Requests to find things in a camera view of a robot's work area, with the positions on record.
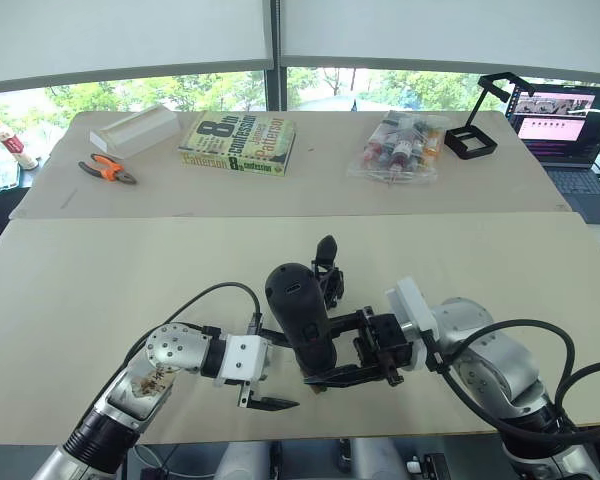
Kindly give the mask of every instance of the white box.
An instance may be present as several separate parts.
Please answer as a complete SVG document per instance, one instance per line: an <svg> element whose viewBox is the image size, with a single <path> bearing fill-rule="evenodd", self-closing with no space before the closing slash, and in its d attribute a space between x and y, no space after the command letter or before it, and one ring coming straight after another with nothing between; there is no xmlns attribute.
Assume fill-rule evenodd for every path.
<svg viewBox="0 0 600 480"><path fill-rule="evenodd" d="M177 115L163 105L155 105L99 130L91 130L89 140L108 155L129 158L180 130Z"/></svg>

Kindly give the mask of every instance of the beige table surface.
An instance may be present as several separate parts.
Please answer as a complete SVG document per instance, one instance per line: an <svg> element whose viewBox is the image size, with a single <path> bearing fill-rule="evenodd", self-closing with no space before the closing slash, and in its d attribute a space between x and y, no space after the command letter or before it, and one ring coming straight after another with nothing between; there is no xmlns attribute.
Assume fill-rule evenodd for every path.
<svg viewBox="0 0 600 480"><path fill-rule="evenodd" d="M284 262L308 263L328 233L346 281L332 315L364 305L388 311L384 291L411 275L431 305L464 296L496 320L549 321L573 336L576 367L600 360L600 248L574 213L14 220L0 238L0 444L64 441L135 339L213 283L251 285L266 326L277 328L264 302L266 276ZM242 333L251 311L243 292L226 289L182 319ZM532 350L553 392L560 340L530 329L512 335ZM337 348L341 362L354 359L350 338ZM181 374L142 441L490 430L435 374L404 376L396 388L380 382L315 395L292 352L275 348L261 393L299 407L246 411L236 407L236 387ZM600 375L576 387L566 407L577 422L600 422Z"/></svg>
<svg viewBox="0 0 600 480"><path fill-rule="evenodd" d="M196 113L179 114L186 129ZM498 142L494 154L461 160L444 146L439 178L392 186L346 176L383 113L278 112L297 136L284 178L184 165L176 135L124 162L135 186L85 174L78 161L96 151L89 131L124 113L82 113L12 218L165 216L321 216L570 210L538 161L499 112L475 123ZM445 113L462 125L467 112Z"/></svg>

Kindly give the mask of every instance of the book cover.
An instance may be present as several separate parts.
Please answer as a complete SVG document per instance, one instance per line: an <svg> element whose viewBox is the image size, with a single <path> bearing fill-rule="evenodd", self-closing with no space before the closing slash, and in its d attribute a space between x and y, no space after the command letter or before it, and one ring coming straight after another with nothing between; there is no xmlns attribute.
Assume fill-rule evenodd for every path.
<svg viewBox="0 0 600 480"><path fill-rule="evenodd" d="M178 149L187 164L282 176L294 137L275 113L203 112Z"/></svg>

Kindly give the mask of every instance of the laptop keyboard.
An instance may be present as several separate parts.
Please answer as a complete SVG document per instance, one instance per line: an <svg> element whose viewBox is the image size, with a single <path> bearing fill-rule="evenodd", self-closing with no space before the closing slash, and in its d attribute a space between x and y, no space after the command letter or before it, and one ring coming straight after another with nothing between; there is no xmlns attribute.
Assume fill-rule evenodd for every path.
<svg viewBox="0 0 600 480"><path fill-rule="evenodd" d="M547 174L561 193L600 195L600 180L590 170L581 172L547 170Z"/></svg>

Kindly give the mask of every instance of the black phone stand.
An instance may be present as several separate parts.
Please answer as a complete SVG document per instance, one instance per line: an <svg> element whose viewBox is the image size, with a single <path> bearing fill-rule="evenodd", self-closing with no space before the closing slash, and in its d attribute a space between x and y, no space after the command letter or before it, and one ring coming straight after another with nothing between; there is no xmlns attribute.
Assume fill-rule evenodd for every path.
<svg viewBox="0 0 600 480"><path fill-rule="evenodd" d="M529 96L532 97L535 93L535 88L533 88L529 83L522 80L517 75L514 75L511 72L505 73L494 73L492 75L483 75L478 79L478 85L480 85L483 90L480 94L480 98L476 102L476 106L473 107L469 118L467 119L467 123L464 126L459 128L454 128L451 130L447 130L447 133L444 136L444 143L451 150L455 152L463 160L469 160L470 158L481 157L483 155L488 155L493 153L498 144L493 140L489 135L484 133L475 125L471 125L473 122L473 118L476 116L480 105L482 105L482 101L487 96L487 93L491 93L498 97L501 101L506 102L509 100L509 93L505 92L501 88L494 85L493 82L496 80L506 79L509 80L510 83L513 83L519 86L522 90L529 93ZM482 147L469 149L465 141L475 138L480 143L482 143Z"/></svg>

